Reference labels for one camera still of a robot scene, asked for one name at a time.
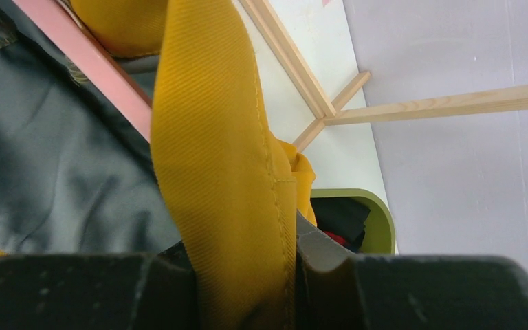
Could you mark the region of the black skirt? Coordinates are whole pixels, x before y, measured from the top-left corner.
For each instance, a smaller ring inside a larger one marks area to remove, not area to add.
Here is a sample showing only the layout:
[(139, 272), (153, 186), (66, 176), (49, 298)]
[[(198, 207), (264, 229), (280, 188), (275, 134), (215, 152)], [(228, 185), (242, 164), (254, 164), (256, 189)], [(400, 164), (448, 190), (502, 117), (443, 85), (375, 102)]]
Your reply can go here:
[(369, 207), (352, 197), (313, 198), (311, 206), (320, 230), (334, 233), (362, 247), (365, 223), (371, 212)]

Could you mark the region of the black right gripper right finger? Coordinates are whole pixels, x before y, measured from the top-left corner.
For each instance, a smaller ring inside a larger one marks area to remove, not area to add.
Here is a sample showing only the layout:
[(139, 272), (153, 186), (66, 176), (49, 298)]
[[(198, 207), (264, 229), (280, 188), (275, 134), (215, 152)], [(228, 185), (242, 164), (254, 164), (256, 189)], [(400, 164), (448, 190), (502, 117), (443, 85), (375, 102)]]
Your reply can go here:
[(296, 227), (298, 329), (528, 329), (528, 273), (508, 258), (356, 254)]

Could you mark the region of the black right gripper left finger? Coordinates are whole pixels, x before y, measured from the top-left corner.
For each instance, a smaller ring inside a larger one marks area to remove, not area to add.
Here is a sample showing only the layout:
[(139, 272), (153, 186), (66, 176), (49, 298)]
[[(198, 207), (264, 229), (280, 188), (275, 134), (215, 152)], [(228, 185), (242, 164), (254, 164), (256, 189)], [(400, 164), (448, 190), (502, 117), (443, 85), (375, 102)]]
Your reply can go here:
[(184, 246), (159, 254), (0, 256), (0, 329), (196, 329)]

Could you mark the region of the olive green plastic basket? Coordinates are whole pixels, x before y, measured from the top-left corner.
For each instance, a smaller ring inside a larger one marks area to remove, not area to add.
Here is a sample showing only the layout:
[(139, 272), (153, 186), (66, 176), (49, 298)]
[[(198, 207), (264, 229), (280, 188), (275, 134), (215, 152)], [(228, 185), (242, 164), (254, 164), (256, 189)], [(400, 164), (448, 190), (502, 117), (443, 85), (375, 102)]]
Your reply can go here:
[(363, 189), (314, 189), (311, 199), (319, 197), (352, 197), (369, 207), (366, 234), (360, 251), (364, 254), (394, 254), (395, 228), (386, 204), (375, 194)]

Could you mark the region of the yellow skirt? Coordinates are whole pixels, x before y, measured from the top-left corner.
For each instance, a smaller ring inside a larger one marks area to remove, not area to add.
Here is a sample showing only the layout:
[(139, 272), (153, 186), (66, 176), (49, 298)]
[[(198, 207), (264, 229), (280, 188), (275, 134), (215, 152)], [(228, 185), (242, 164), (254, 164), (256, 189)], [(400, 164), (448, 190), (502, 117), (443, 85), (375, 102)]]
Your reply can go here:
[(0, 1), (0, 256), (181, 243), (197, 329), (294, 329), (308, 160), (270, 131), (231, 1), (63, 1), (152, 100), (146, 141)]

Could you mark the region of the red plaid skirt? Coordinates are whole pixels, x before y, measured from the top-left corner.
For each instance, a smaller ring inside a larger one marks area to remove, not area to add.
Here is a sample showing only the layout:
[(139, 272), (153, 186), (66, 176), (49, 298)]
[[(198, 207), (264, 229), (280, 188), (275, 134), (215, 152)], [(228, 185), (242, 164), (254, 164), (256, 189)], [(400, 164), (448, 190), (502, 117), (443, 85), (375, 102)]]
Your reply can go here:
[(352, 251), (354, 253), (358, 253), (359, 252), (359, 249), (360, 247), (357, 246), (356, 244), (354, 243), (351, 243), (349, 241), (347, 241), (345, 238), (341, 237), (341, 236), (338, 236), (334, 233), (331, 233), (331, 232), (327, 232), (327, 231), (324, 231), (324, 233), (330, 237), (331, 239), (333, 239), (336, 243), (338, 243), (339, 245), (341, 245), (342, 247), (346, 248), (347, 250), (349, 251)]

